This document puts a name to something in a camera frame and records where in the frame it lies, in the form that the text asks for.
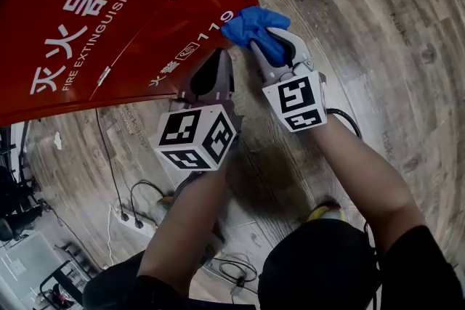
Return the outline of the person's right forearm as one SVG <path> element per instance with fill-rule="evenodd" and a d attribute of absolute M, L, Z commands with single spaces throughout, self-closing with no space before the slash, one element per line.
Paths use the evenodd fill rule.
<path fill-rule="evenodd" d="M 405 180 L 382 156 L 335 116 L 310 130 L 341 186 L 371 227 L 385 254 L 406 232 L 425 225 Z"/>

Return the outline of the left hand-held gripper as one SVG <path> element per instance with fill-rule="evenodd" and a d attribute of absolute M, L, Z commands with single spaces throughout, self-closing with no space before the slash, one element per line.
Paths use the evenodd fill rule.
<path fill-rule="evenodd" d="M 230 100 L 233 66 L 226 49 L 215 49 L 193 71 L 185 99 L 173 99 L 158 122 L 153 149 L 179 171 L 216 171 L 239 135 L 242 117 Z"/>

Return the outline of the white power strip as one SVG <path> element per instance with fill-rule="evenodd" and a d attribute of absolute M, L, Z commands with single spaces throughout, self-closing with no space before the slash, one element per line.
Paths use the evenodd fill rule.
<path fill-rule="evenodd" d="M 121 225 L 148 238 L 151 238 L 158 228 L 154 220 L 147 219 L 138 212 L 130 211 L 125 207 L 115 207 L 113 209 L 113 215 Z"/>

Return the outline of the blue cloth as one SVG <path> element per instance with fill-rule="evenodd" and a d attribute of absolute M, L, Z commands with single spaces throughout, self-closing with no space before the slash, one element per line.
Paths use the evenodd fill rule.
<path fill-rule="evenodd" d="M 261 7 L 249 7 L 239 11 L 237 17 L 223 25 L 221 32 L 225 38 L 241 47 L 251 49 L 251 42 L 255 42 L 271 66 L 280 68 L 286 64 L 285 49 L 267 29 L 287 30 L 290 25 L 290 19 L 284 15 Z"/>

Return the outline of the person's left forearm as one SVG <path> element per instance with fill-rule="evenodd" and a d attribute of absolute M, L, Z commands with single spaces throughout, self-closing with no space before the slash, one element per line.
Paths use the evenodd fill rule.
<path fill-rule="evenodd" d="M 145 250 L 138 275 L 154 277 L 180 295 L 189 294 L 226 203 L 226 173 L 224 164 L 183 188 Z"/>

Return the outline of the red fire extinguisher box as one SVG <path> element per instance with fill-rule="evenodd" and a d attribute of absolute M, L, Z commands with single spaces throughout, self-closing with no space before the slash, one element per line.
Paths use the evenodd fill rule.
<path fill-rule="evenodd" d="M 169 97 L 258 0 L 0 0 L 0 126 Z"/>

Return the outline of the person's right shoe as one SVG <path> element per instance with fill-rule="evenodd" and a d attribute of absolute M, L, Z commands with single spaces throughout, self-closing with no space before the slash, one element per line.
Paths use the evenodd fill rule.
<path fill-rule="evenodd" d="M 318 219 L 335 219 L 347 222 L 347 217 L 344 209 L 334 201 L 326 201 L 314 208 L 307 218 L 307 222 L 315 221 Z"/>

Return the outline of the person's black trousers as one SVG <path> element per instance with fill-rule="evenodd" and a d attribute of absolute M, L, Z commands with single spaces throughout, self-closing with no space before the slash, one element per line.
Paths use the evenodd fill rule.
<path fill-rule="evenodd" d="M 84 310 L 366 310 L 380 283 L 368 238 L 338 219 L 302 224 L 270 252 L 259 276 L 258 309 L 181 296 L 140 275 L 142 257 L 94 277 L 84 289 Z"/>

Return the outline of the person's black shirt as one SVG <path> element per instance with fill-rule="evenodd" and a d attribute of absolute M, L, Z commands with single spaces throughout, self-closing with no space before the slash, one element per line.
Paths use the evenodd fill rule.
<path fill-rule="evenodd" d="M 465 310 L 453 267 L 426 226 L 403 234 L 381 260 L 381 310 Z"/>

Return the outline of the black wheeled equipment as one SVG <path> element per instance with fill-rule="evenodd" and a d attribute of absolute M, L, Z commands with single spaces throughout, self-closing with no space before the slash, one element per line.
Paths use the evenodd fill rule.
<path fill-rule="evenodd" d="M 50 205 L 40 198 L 41 188 L 26 168 L 25 135 L 19 123 L 0 127 L 0 244 L 21 241 Z"/>

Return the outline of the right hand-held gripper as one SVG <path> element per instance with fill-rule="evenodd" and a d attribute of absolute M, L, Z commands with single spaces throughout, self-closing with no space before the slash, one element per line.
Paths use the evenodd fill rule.
<path fill-rule="evenodd" d="M 272 83 L 262 89 L 271 108 L 290 132 L 303 131 L 327 123 L 326 77 L 313 65 L 312 54 L 304 40 L 287 30 L 268 28 L 268 33 L 284 48 L 288 66 L 273 67 L 255 42 L 251 50 L 259 64 L 263 83 Z"/>

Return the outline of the white storage box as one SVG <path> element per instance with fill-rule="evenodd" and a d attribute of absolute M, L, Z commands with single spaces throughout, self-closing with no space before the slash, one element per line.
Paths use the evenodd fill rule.
<path fill-rule="evenodd" d="M 69 236 L 43 228 L 0 248 L 0 305 L 6 310 L 33 310 L 40 284 L 65 261 L 59 247 L 67 241 Z"/>

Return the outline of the grey box with black frame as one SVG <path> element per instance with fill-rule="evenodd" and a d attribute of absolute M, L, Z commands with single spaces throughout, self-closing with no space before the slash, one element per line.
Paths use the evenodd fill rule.
<path fill-rule="evenodd" d="M 39 285 L 45 310 L 84 310 L 84 288 L 90 279 L 76 259 L 64 261 Z"/>

